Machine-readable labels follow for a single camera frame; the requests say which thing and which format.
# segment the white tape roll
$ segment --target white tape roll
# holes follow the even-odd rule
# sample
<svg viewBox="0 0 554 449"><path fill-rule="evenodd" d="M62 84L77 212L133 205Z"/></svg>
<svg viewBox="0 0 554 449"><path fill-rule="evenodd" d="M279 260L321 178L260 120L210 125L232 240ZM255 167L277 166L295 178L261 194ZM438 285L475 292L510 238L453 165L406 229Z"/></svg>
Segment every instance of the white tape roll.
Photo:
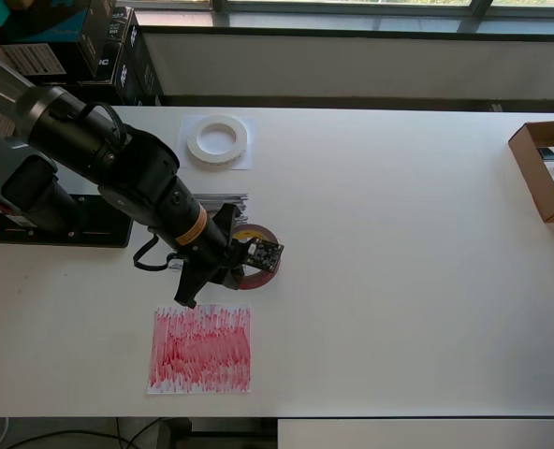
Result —
<svg viewBox="0 0 554 449"><path fill-rule="evenodd" d="M200 136L204 132L217 130L235 134L236 141L228 152L213 154L200 146ZM240 159L246 152L248 133L239 120L223 115L213 115L198 123L187 138L187 149L199 161L212 166L231 164Z"/></svg>

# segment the red scribbled paper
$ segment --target red scribbled paper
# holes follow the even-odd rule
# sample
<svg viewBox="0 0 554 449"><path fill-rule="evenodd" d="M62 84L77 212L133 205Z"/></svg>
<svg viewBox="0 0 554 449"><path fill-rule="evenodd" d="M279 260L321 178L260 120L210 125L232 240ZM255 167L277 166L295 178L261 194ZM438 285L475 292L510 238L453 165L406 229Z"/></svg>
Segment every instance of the red scribbled paper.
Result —
<svg viewBox="0 0 554 449"><path fill-rule="evenodd" d="M250 307L164 307L154 316L149 394L250 391Z"/></svg>

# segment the stack of boxes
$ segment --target stack of boxes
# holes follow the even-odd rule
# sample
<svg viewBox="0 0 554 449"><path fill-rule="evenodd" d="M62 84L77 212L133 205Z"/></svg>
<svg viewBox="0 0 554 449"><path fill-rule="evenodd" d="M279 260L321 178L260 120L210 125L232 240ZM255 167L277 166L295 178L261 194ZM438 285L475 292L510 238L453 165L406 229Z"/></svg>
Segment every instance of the stack of boxes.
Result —
<svg viewBox="0 0 554 449"><path fill-rule="evenodd" d="M34 84L59 85L84 102L160 105L162 89L135 11L114 5L0 0L1 47Z"/></svg>
<svg viewBox="0 0 554 449"><path fill-rule="evenodd" d="M79 82L78 89L86 102L160 106L160 82L131 7L114 9L96 76Z"/></svg>

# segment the white table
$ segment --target white table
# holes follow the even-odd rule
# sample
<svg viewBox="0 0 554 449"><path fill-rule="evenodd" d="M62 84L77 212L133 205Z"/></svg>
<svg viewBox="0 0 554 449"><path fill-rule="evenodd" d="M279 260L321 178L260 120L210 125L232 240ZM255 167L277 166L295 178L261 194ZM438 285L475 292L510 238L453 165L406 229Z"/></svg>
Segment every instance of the white table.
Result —
<svg viewBox="0 0 554 449"><path fill-rule="evenodd" d="M249 193L285 245L262 289L197 297L252 304L252 392L146 396L178 277L132 267L138 225L126 250L0 245L0 415L554 415L554 225L506 146L554 115L121 114L174 145L184 114L219 111L255 119L254 169L180 176Z"/></svg>

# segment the red tape roll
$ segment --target red tape roll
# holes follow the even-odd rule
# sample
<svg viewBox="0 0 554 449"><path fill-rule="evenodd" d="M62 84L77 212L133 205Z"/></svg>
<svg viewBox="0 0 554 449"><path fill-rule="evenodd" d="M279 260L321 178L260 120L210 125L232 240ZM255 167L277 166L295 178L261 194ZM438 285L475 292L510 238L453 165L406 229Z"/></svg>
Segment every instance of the red tape roll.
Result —
<svg viewBox="0 0 554 449"><path fill-rule="evenodd" d="M272 232L270 232L266 227L259 226L258 224L240 224L239 226L236 226L233 230L233 237L237 240L253 239L256 237L272 241L273 243L279 243ZM268 271L258 271L255 274L244 276L240 282L240 289L252 290L254 288L262 287L275 277L279 271L279 265L281 265L281 260L277 264L275 271L272 273L269 273Z"/></svg>

